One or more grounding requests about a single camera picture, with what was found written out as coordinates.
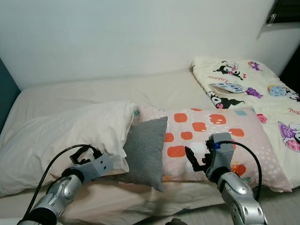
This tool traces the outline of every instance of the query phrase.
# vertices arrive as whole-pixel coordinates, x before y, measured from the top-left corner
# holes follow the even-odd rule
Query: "floor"
[[[264,187],[260,205],[269,225],[300,225],[300,187],[293,193],[274,193]],[[226,205],[214,205],[195,210],[186,210],[164,218],[148,218],[135,225],[164,225],[179,218],[188,225],[233,225]]]

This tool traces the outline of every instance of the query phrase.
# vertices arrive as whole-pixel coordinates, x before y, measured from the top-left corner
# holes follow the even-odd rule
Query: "mattress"
[[[214,108],[188,71],[40,86],[22,91],[17,98],[2,130],[0,147],[5,134],[15,124],[92,103],[128,99],[139,105],[165,108]],[[25,190],[0,199],[0,218],[21,218],[32,195],[33,190]],[[222,202],[220,193],[210,182],[168,182],[164,193],[142,185],[91,182],[80,189],[62,221],[129,225],[152,215],[171,215],[184,208]]]

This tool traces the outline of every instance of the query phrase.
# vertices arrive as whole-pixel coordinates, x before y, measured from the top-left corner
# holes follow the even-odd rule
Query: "white wall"
[[[187,69],[194,56],[255,59],[280,74],[295,24],[274,0],[1,0],[0,58],[21,89]]]

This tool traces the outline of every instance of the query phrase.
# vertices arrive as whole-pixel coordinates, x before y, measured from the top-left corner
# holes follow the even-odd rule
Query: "folded blanket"
[[[196,58],[193,73],[216,108],[255,108],[291,186],[300,186],[300,98],[254,60]]]

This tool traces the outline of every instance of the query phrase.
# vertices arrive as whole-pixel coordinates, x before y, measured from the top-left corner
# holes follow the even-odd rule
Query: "white pillow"
[[[93,104],[34,118],[17,132],[8,132],[9,138],[0,151],[0,197],[35,188],[50,161],[76,144],[91,144],[107,152],[113,162],[113,170],[107,175],[128,172],[123,145],[135,109],[136,105],[130,102]],[[44,184],[72,165],[69,156],[77,150],[70,150],[55,161]]]

